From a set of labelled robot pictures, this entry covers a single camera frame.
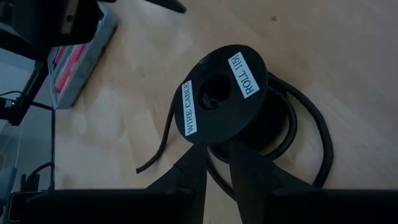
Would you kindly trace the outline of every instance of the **white label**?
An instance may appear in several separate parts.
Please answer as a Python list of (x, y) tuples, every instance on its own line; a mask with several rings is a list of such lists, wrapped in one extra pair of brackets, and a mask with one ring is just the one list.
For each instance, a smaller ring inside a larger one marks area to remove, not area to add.
[(182, 84), (182, 105), (184, 108), (185, 136), (197, 132), (197, 117), (193, 105), (192, 81)]
[(241, 52), (228, 59), (228, 62), (245, 99), (260, 90)]

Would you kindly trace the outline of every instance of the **wooden table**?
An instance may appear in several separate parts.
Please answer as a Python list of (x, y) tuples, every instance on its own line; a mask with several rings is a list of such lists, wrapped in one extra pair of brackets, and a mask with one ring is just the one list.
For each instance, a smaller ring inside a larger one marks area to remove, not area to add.
[[(268, 69), (323, 113), (335, 160), (325, 187), (398, 187), (398, 3), (372, 0), (182, 0), (185, 15), (144, 1), (108, 6), (121, 24), (74, 109), (57, 111), (56, 188), (146, 187), (190, 143), (173, 122), (157, 150), (172, 95), (206, 54), (246, 44)], [(312, 117), (292, 100), (298, 133), (276, 163), (312, 182), (322, 145)], [(228, 178), (228, 166), (216, 163)], [(241, 223), (237, 205), (208, 176), (205, 223)]]

